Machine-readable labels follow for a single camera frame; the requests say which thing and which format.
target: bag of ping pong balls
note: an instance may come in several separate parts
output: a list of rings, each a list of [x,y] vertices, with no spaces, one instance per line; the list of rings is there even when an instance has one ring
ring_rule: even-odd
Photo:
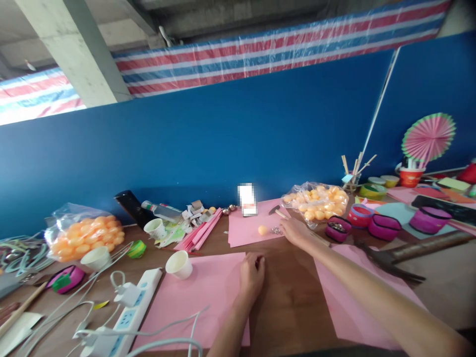
[[[45,231],[48,257],[60,262],[81,260],[91,250],[105,246],[109,252],[124,242],[122,224],[108,212],[67,203],[53,212],[56,224]]]
[[[348,201],[349,196],[341,187],[316,182],[294,185],[281,197],[281,205],[299,212],[311,229],[332,216],[342,216]]]

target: blue board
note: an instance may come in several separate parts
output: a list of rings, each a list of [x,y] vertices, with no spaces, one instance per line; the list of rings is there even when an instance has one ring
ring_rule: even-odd
[[[391,51],[0,126],[0,238],[32,234],[66,202],[131,220],[113,199],[184,208],[338,183],[362,148]]]
[[[366,156],[378,154],[366,176],[392,173],[403,157],[407,129],[433,113],[451,115],[456,136],[428,172],[458,168],[476,157],[476,32],[417,42],[400,49]]]

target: red white blue striped tarp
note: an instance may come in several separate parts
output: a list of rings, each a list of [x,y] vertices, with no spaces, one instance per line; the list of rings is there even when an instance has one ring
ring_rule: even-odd
[[[434,38],[450,0],[409,0],[372,11],[203,44],[115,56],[135,97],[281,71]]]

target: paper fan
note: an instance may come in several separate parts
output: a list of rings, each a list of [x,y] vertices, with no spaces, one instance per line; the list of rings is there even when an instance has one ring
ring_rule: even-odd
[[[455,122],[447,114],[436,113],[421,118],[405,133],[403,153],[425,167],[428,162],[441,157],[448,150],[455,130]]]

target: white power strip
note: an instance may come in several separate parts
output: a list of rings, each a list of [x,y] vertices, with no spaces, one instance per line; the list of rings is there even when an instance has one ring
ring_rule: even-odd
[[[133,307],[125,307],[118,321],[114,326],[114,331],[134,332],[138,331],[142,320],[144,319],[147,308],[149,307],[152,296],[162,277],[162,271],[157,269],[146,270],[140,278],[137,287],[142,291]],[[129,353],[135,335],[118,335],[116,342],[108,356],[104,357],[124,357]],[[101,344],[101,336],[98,336],[95,344]],[[94,346],[86,346],[81,352],[81,357],[92,356]]]

